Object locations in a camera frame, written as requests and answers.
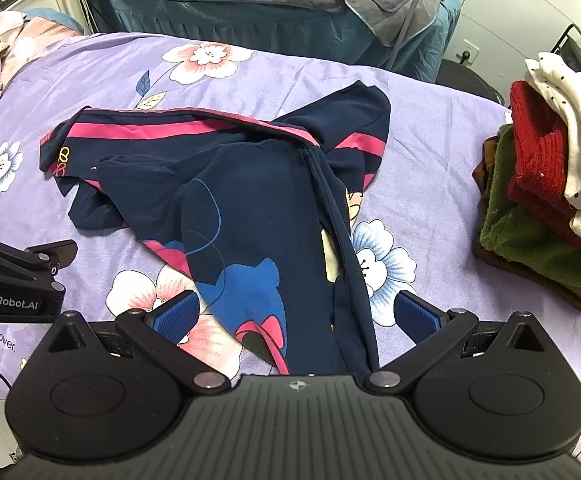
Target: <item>purple floral bedsheet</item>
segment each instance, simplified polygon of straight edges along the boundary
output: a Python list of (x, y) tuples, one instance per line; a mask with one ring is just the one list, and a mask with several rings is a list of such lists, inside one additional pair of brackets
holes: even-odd
[[(24, 248), (75, 239), (77, 258), (58, 280), (67, 290), (64, 307), (88, 320), (152, 309), (192, 282), (129, 230), (76, 230), (67, 216), (75, 190), (63, 198), (38, 169), (40, 139), (86, 105), (202, 107), (272, 120), (356, 80), (381, 88), (392, 106), (379, 173), (363, 200), (349, 197), (352, 243), (365, 267), (381, 362), (412, 345), (392, 313), (397, 292), (410, 290), (440, 308), (470, 308), (482, 319), (531, 310), (581, 380), (581, 314), (471, 253), (479, 200), (471, 172), (483, 140), (505, 122), (505, 109), (378, 69), (147, 34), (65, 40), (24, 68), (0, 99), (0, 241)], [(327, 240), (324, 251), (329, 272), (336, 272)], [(0, 372), (9, 381), (47, 329), (0, 324)], [(228, 335), (204, 304), (180, 347), (231, 378), (276, 372)], [(1, 380), (0, 390), (8, 390)], [(581, 458), (581, 441), (577, 453)]]

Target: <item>blue and white flower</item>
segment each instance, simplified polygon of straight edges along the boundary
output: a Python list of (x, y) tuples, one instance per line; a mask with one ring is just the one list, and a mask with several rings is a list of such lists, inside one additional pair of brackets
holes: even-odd
[(395, 324), (393, 306), (400, 290), (409, 290), (415, 280), (417, 262), (403, 247), (393, 247), (395, 239), (384, 222), (359, 222), (352, 234), (352, 246), (366, 280), (372, 319), (381, 326)]
[(14, 182), (14, 172), (24, 161), (24, 154), (19, 151), (19, 141), (8, 146), (3, 142), (0, 146), (0, 193), (7, 191)]

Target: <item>screw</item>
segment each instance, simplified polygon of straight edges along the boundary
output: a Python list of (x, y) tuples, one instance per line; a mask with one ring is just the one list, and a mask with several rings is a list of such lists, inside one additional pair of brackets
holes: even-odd
[(401, 377), (395, 372), (382, 370), (380, 372), (374, 372), (371, 374), (370, 382), (375, 386), (379, 386), (380, 388), (392, 388), (401, 382)]
[(202, 372), (195, 375), (192, 381), (200, 388), (212, 390), (224, 384), (226, 378), (218, 372)]

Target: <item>wall outlet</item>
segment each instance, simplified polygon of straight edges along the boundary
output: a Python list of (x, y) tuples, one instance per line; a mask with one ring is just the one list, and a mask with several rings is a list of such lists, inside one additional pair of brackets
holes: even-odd
[(461, 57), (464, 54), (464, 50), (467, 50), (468, 52), (470, 52), (470, 58), (468, 58), (468, 60), (464, 64), (472, 64), (472, 63), (474, 63), (475, 62), (475, 59), (477, 59), (477, 56), (479, 56), (479, 47), (473, 45), (468, 40), (463, 40), (459, 44), (459, 48), (460, 48), (460, 52), (457, 53), (457, 57), (460, 60), (461, 60)]

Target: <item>blue leaf print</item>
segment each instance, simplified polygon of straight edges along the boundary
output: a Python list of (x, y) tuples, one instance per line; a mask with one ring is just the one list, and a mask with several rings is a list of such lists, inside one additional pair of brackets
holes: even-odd
[(142, 97), (150, 90), (150, 76), (148, 75), (148, 70), (141, 76), (139, 81), (137, 81), (137, 86), (135, 87), (137, 93)]

